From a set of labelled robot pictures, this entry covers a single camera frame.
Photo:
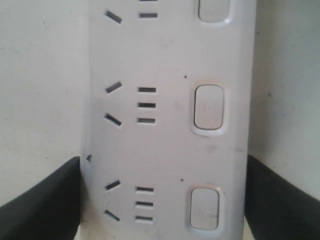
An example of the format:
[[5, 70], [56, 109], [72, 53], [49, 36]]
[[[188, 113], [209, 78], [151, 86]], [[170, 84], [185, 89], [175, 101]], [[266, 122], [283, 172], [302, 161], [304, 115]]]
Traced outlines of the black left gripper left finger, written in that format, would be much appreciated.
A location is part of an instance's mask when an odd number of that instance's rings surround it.
[[2, 240], [73, 240], [81, 221], [80, 157], [0, 207]]

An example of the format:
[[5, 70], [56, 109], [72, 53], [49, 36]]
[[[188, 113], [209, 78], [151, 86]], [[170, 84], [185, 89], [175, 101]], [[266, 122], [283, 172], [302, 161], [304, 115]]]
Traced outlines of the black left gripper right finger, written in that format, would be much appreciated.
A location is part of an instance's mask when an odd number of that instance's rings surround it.
[[247, 157], [244, 215], [256, 240], [318, 240], [320, 202]]

